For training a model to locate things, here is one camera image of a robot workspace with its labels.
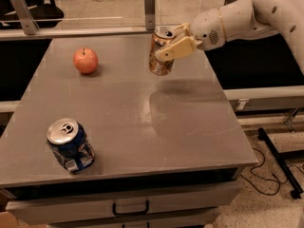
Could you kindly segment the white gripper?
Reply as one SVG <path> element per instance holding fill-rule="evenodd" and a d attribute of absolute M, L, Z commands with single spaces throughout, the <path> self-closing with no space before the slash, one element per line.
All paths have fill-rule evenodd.
<path fill-rule="evenodd" d="M 169 44 L 155 52 L 160 62 L 172 61 L 189 56 L 197 49 L 212 50 L 225 44 L 225 32 L 219 9 L 211 9 L 199 14 L 190 24 L 182 23 L 173 28 L 176 36 L 181 36 L 178 42 Z"/>

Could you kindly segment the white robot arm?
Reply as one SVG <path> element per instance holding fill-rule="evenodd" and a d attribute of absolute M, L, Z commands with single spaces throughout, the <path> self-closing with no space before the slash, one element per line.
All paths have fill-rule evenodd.
<path fill-rule="evenodd" d="M 176 37 L 154 55 L 160 62 L 211 50 L 236 39 L 280 34 L 304 73 L 304 0 L 237 0 L 173 29 Z"/>

